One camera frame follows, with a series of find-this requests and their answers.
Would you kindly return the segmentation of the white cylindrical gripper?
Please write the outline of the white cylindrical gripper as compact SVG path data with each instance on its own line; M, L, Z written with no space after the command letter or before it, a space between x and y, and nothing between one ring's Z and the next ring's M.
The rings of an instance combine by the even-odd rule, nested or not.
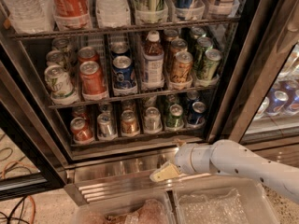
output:
M180 139L175 139L174 144L179 147L178 152L175 154L175 164L171 161L167 161L149 176L151 181L162 182L176 178L179 177L180 172L186 175L195 174L195 170L192 166L192 152L196 147L196 144L186 144L185 141Z

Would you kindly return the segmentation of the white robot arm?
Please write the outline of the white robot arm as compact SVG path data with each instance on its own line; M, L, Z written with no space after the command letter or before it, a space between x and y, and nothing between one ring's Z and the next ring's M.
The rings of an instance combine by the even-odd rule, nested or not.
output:
M222 139L213 145L181 144L173 161L167 161L150 176L153 182L181 174L211 174L244 177L262 183L281 196L299 203L299 169L267 160L235 141Z

